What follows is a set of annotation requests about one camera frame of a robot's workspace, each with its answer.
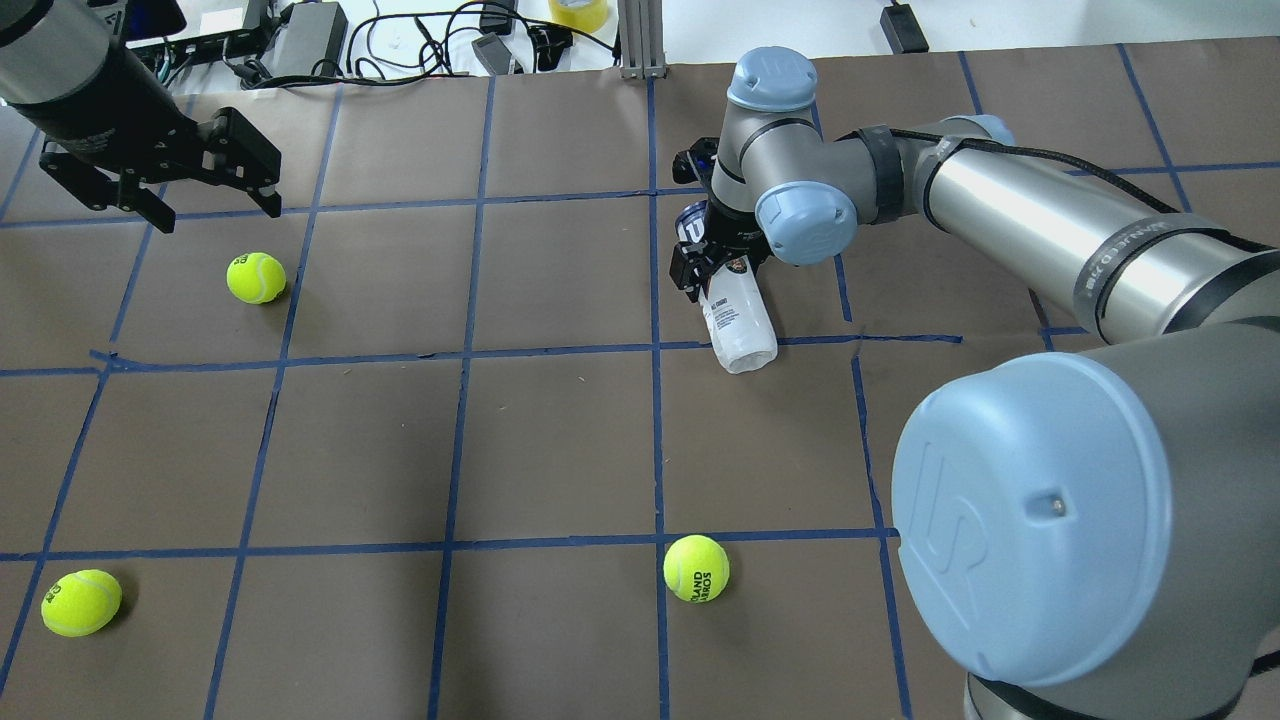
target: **yellow-green tennis ball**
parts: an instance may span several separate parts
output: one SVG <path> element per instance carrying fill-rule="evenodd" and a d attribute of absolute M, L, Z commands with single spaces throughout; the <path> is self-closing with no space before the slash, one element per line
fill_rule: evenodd
<path fill-rule="evenodd" d="M 662 577 L 680 600 L 716 600 L 728 584 L 728 555 L 709 537 L 685 536 L 667 550 Z"/>
<path fill-rule="evenodd" d="M 247 252 L 227 266 L 227 288 L 250 305 L 270 302 L 284 292 L 284 266 L 266 252 Z"/>
<path fill-rule="evenodd" d="M 40 602 L 45 626 L 64 638 L 96 633 L 120 609 L 120 583 L 101 570 L 64 575 Z"/>

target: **power adapter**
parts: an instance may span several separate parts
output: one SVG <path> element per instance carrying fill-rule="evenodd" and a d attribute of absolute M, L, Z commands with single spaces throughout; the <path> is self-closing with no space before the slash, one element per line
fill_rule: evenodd
<path fill-rule="evenodd" d="M 893 4 L 881 13 L 881 28 L 884 29 L 884 37 L 888 38 L 895 55 L 929 51 L 929 42 L 924 40 L 924 31 L 920 29 L 910 5 L 899 5 L 897 0 L 893 0 Z"/>

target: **white can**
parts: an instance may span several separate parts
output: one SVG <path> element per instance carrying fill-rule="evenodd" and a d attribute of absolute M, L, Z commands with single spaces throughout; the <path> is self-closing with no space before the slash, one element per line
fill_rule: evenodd
<path fill-rule="evenodd" d="M 676 218 L 681 240 L 700 242 L 707 201 L 685 208 Z M 748 259 L 735 258 L 712 275 L 698 296 L 712 350 L 731 374 L 759 370 L 778 356 L 778 338 L 764 307 Z"/>

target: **metal post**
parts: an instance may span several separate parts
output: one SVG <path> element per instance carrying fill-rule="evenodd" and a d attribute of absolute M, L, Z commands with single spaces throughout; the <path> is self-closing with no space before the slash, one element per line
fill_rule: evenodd
<path fill-rule="evenodd" d="M 667 76 L 662 51 L 662 0 L 618 0 L 618 36 L 622 38 L 622 77 Z"/>

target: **light blue cap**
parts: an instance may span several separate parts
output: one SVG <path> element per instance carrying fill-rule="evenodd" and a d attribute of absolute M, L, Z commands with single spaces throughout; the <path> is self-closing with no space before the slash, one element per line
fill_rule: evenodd
<path fill-rule="evenodd" d="M 817 91 L 817 68 L 790 47 L 749 50 L 728 83 L 731 102 L 762 113 L 803 110 L 813 105 Z"/>
<path fill-rule="evenodd" d="M 764 191 L 755 202 L 755 222 L 778 260 L 813 265 L 849 247 L 858 209 L 827 183 L 795 181 Z"/>
<path fill-rule="evenodd" d="M 980 127 L 987 133 L 987 136 L 995 140 L 996 142 L 1001 145 L 1016 145 L 1014 142 L 1014 131 L 1009 129 L 1009 126 L 1005 124 L 1005 120 L 1002 120 L 997 115 L 951 115 L 947 119 L 969 120 L 970 123 Z"/>
<path fill-rule="evenodd" d="M 1105 365 L 1029 355 L 942 386 L 893 460 L 911 597 L 970 673 L 1080 678 L 1151 607 L 1172 524 L 1155 421 Z"/>

